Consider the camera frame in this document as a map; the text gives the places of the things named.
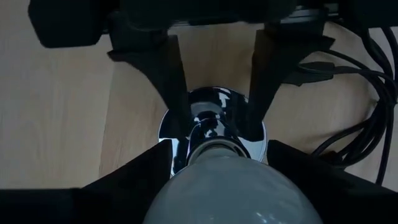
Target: electrical cable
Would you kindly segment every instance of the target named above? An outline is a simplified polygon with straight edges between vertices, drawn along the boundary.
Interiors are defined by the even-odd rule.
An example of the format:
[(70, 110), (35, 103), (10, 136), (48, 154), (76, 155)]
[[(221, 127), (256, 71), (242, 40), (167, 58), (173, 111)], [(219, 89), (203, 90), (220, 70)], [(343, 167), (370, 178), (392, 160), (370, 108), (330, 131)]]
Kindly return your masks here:
[(358, 68), (339, 66), (335, 67), (333, 70), (318, 70), (301, 64), (297, 67), (297, 69), (301, 72), (323, 75), (358, 73), (374, 87), (379, 96), (379, 101), (368, 119), (350, 128), (342, 130), (336, 135), (330, 137), (312, 152), (312, 156), (322, 158), (323, 152), (325, 152), (325, 150), (334, 142), (360, 131), (351, 143), (334, 154), (334, 159), (332, 161), (327, 160), (327, 162), (336, 168), (345, 169), (370, 155), (370, 153), (372, 153), (376, 146), (381, 142), (383, 135), (386, 134), (384, 138), (381, 163), (376, 179), (376, 183), (381, 185), (387, 169), (389, 151), (391, 148), (392, 131), (394, 127), (394, 107), (397, 103), (398, 97), (398, 43), (394, 33), (389, 27), (382, 28), (382, 31), (386, 36), (392, 51), (394, 59), (393, 72), (386, 54), (371, 38), (367, 29), (359, 30), (357, 28), (350, 27), (343, 21), (334, 22), (355, 33), (362, 39), (364, 48), (371, 58), (382, 68), (383, 72), (370, 70), (363, 63), (334, 50), (325, 50), (323, 52), (334, 57), (341, 58)]

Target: black cover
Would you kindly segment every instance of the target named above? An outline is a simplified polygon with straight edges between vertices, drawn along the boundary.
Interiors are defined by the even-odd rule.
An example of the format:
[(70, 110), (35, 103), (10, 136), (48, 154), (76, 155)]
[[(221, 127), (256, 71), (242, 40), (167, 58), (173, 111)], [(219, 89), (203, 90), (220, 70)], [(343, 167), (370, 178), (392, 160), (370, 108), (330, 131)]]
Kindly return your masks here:
[(297, 0), (120, 0), (120, 9), (138, 29), (167, 29), (174, 22), (216, 24), (263, 23), (290, 15)]
[(111, 8), (109, 0), (30, 0), (29, 18), (44, 47), (96, 44)]
[(267, 160), (300, 188), (325, 224), (398, 223), (396, 192), (276, 140), (268, 142)]
[(396, 0), (341, 0), (339, 13), (345, 22), (361, 28), (398, 26)]
[(164, 140), (82, 189), (0, 190), (4, 223), (142, 223), (170, 179), (171, 141)]

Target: black plastic bracket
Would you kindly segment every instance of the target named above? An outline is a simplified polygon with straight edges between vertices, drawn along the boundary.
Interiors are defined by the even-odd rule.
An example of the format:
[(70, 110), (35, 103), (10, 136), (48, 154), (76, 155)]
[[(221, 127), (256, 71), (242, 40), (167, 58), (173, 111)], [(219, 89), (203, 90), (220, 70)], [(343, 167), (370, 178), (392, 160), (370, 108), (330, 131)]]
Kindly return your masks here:
[(163, 140), (82, 189), (0, 190), (1, 217), (16, 223), (142, 223), (170, 180), (171, 140)]
[(334, 39), (322, 36), (322, 32), (317, 34), (323, 28), (310, 30), (303, 24), (288, 24), (257, 31), (249, 105), (246, 119), (241, 123), (246, 127), (245, 134), (249, 139), (255, 141), (259, 137), (251, 131), (251, 127), (261, 123), (280, 85), (294, 72), (299, 62), (311, 53), (333, 45)]
[(109, 57), (127, 62), (149, 79), (175, 118), (173, 137), (185, 138), (191, 111), (177, 36), (168, 36), (166, 30), (132, 29), (120, 13), (112, 21), (109, 34), (114, 50), (108, 52)]
[(267, 160), (299, 187), (325, 224), (397, 223), (391, 206), (398, 202), (396, 192), (276, 140), (268, 142)]

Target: light wood surface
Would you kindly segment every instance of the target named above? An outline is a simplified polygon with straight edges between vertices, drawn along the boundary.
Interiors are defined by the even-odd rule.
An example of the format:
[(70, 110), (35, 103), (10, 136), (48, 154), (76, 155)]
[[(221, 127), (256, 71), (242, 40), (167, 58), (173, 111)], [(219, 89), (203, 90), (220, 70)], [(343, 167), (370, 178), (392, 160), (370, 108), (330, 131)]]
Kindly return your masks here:
[[(81, 187), (157, 143), (166, 107), (149, 81), (94, 47), (44, 49), (27, 18), (28, 0), (0, 2), (0, 189)], [(255, 30), (243, 23), (178, 27), (188, 89), (225, 86), (248, 94)], [(333, 49), (379, 69), (361, 41), (328, 24)], [(372, 36), (386, 50), (377, 29)], [(306, 60), (341, 60), (313, 54)], [(371, 111), (374, 90), (359, 75), (301, 87), (284, 85), (264, 118), (269, 139), (311, 152)], [(398, 125), (384, 185), (398, 190)], [(340, 149), (354, 136), (333, 145)], [(348, 169), (374, 181), (381, 146)]]

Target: reflective metal base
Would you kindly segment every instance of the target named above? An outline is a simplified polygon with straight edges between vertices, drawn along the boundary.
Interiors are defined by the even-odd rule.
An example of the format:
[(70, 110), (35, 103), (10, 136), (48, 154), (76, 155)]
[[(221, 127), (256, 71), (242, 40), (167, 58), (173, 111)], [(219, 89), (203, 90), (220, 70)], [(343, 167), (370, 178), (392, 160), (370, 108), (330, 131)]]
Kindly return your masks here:
[(159, 142), (172, 140), (174, 175), (191, 163), (202, 151), (222, 145), (240, 156), (262, 161), (267, 147), (264, 123), (250, 127), (257, 139), (249, 141), (239, 122), (244, 121), (248, 99), (233, 90), (204, 87), (191, 91), (188, 100), (192, 111), (192, 131), (183, 139), (176, 138), (175, 121), (169, 111), (159, 129)]

